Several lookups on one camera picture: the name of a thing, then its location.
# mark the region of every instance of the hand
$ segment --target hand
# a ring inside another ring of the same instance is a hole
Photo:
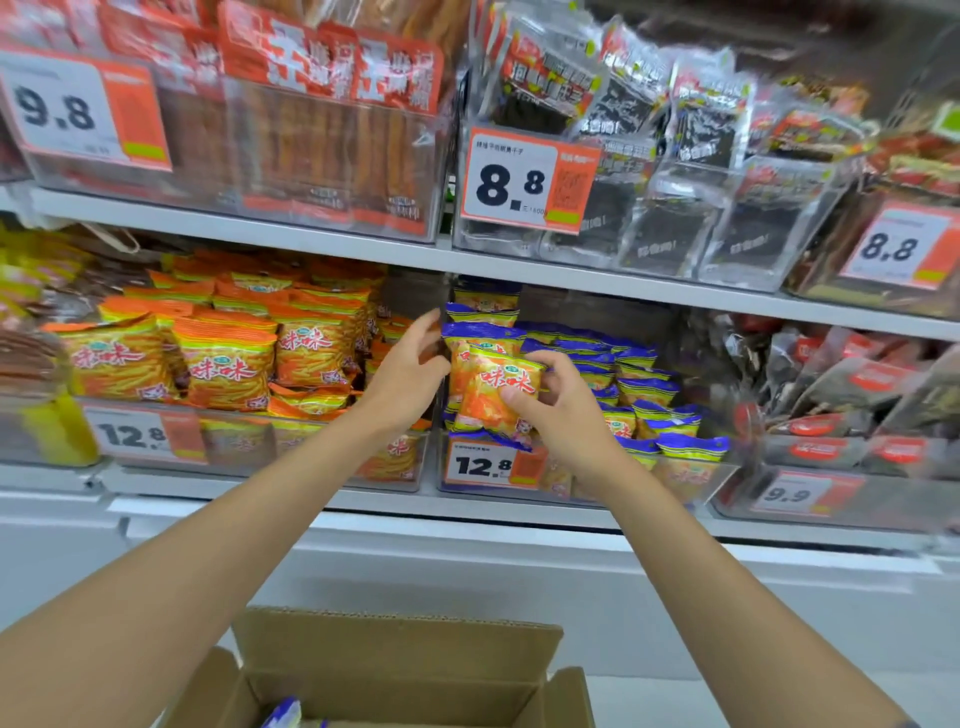
[[[537,400],[502,387],[500,398],[537,429],[553,457],[588,484],[599,485],[610,467],[630,455],[613,439],[596,397],[566,354],[542,350],[526,358],[552,368],[542,380],[549,392]]]
[[[390,349],[367,391],[351,409],[370,418],[386,442],[393,441],[430,406],[437,388],[450,371],[439,350],[440,309],[424,313]]]

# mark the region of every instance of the cardboard box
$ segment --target cardboard box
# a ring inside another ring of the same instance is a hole
[[[233,634],[243,666],[211,649],[163,728],[258,728],[290,696],[305,719],[593,728],[583,670],[546,679],[560,627],[248,609]]]

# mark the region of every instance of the price number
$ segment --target price number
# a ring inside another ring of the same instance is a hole
[[[453,442],[446,480],[478,485],[510,485],[516,450],[499,445]]]
[[[106,455],[131,459],[180,460],[170,447],[160,415],[147,410],[85,406],[93,436]]]
[[[27,149],[129,161],[103,78],[91,63],[2,50],[0,78]]]
[[[751,510],[811,514],[813,507],[833,487],[824,475],[780,473],[756,500]]]
[[[948,215],[888,207],[864,233],[840,275],[935,290],[939,283],[917,274],[950,224]]]

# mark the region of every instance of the store shelf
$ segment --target store shelf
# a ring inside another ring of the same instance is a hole
[[[441,239],[434,247],[45,189],[34,189],[32,197],[35,211],[48,217],[209,237],[268,248],[344,255],[427,270],[467,273],[644,301],[682,303],[797,321],[960,341],[960,322],[855,308],[845,304],[818,303],[786,295],[754,293],[680,280],[642,278],[518,258],[480,255],[452,250],[449,238]]]

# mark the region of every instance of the price tag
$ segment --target price tag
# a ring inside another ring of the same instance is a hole
[[[447,483],[536,488],[546,465],[546,451],[524,452],[475,440],[450,440]]]
[[[780,471],[750,510],[828,517],[864,482],[860,475]]]
[[[888,203],[840,271],[935,291],[960,258],[960,215],[945,208]]]
[[[461,214],[578,235],[599,161],[599,148],[473,129]]]
[[[173,168],[146,68],[3,46],[0,82],[30,152]]]
[[[194,413],[118,404],[84,404],[84,416],[104,455],[127,460],[205,463],[200,425]]]

